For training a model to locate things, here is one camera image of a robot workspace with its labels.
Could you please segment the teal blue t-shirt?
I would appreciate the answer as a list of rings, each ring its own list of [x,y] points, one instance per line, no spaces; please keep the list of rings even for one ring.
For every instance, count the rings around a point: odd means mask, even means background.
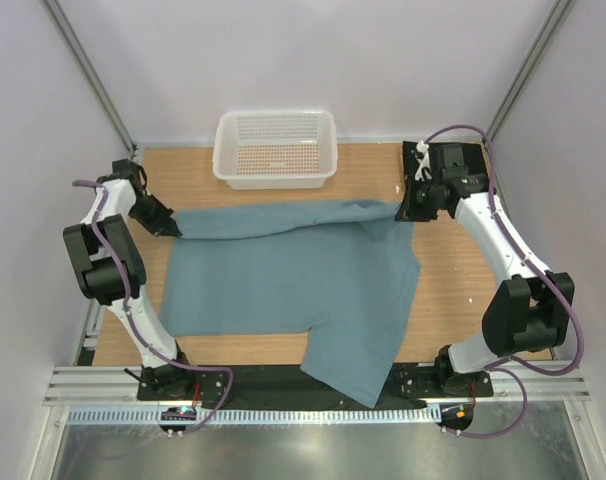
[[[302,371],[373,407],[420,274],[396,212],[366,199],[183,211],[160,320],[175,337],[306,333]]]

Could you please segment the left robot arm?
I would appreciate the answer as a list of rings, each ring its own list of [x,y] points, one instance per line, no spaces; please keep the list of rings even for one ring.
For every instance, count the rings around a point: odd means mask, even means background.
[[[133,376],[137,398],[187,398],[195,376],[151,305],[144,262],[126,225],[133,219],[154,236],[179,238],[173,210],[148,191],[144,168],[130,159],[114,161],[112,172],[95,181],[73,185],[92,189],[95,198],[88,214],[64,229],[63,240],[83,295],[120,320],[141,356],[141,372]]]

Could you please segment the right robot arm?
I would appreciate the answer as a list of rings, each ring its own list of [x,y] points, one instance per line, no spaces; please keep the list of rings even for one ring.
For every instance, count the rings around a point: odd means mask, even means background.
[[[486,366],[563,344],[574,282],[534,255],[503,217],[480,146],[405,142],[402,169],[405,193],[396,221],[430,222],[448,213],[475,242],[497,285],[480,331],[439,350],[431,371],[434,388],[445,396],[468,394]]]

